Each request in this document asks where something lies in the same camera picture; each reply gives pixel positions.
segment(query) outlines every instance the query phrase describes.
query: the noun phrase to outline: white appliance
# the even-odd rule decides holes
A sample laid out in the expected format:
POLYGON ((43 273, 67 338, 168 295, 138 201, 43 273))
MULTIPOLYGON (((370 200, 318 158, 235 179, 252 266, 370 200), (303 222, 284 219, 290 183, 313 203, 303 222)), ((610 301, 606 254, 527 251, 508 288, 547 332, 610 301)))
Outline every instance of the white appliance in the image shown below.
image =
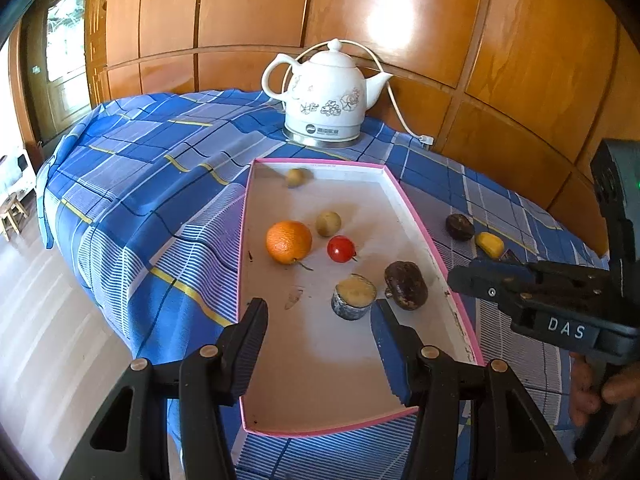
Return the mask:
POLYGON ((285 134, 308 146, 341 148, 358 141, 364 113, 371 108, 392 74, 364 79, 348 54, 341 52, 342 42, 328 42, 307 62, 278 54, 262 74, 262 89, 286 108, 285 134), (286 92, 276 94, 269 88, 269 76, 281 63, 291 65, 293 77, 286 92))
POLYGON ((16 149, 5 158, 0 155, 0 204, 11 193, 16 193, 18 200, 22 200, 35 187, 36 174, 27 150, 16 149))

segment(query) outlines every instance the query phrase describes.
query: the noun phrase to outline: yellow mango piece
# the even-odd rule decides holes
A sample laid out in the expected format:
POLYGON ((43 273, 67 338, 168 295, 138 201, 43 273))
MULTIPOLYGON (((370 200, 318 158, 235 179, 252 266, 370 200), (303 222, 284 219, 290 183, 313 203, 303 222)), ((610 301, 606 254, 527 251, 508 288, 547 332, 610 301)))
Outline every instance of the yellow mango piece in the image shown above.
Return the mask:
POLYGON ((498 260, 504 254, 504 242, 491 233, 478 233, 476 235, 476 245, 494 260, 498 260))

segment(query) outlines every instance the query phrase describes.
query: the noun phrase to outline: glass window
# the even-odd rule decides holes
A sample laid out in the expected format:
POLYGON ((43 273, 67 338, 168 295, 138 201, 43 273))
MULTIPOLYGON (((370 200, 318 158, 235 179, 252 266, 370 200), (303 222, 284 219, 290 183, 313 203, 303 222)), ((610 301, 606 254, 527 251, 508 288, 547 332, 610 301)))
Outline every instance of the glass window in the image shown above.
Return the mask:
POLYGON ((47 12, 49 81, 83 66, 84 0, 60 0, 47 12))

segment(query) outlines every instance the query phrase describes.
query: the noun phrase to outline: wooden floor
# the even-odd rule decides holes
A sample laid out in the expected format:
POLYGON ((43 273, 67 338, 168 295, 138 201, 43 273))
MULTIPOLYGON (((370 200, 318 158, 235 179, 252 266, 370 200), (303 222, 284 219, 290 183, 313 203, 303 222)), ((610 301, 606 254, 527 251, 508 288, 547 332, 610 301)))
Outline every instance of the wooden floor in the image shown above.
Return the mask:
POLYGON ((35 475, 55 480, 131 357, 24 202, 22 236, 0 237, 0 425, 35 475))

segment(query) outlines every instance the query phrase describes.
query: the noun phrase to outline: kettle handle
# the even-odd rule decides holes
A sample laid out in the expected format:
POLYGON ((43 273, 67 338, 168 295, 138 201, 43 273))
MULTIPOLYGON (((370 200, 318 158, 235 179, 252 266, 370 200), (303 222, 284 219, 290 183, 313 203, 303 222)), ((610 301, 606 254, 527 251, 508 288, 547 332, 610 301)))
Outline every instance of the kettle handle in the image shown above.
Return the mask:
POLYGON ((270 98, 286 102, 287 92, 276 94, 273 90, 271 90, 271 88, 269 88, 269 76, 271 75, 271 72, 274 68, 282 63, 289 63, 293 69, 293 73, 296 73, 298 71, 298 68, 301 66, 300 63, 298 63, 291 56, 287 56, 286 54, 278 54, 276 56, 276 59, 269 63, 267 68, 264 70, 264 73, 262 74, 262 90, 264 90, 264 93, 267 94, 270 98))

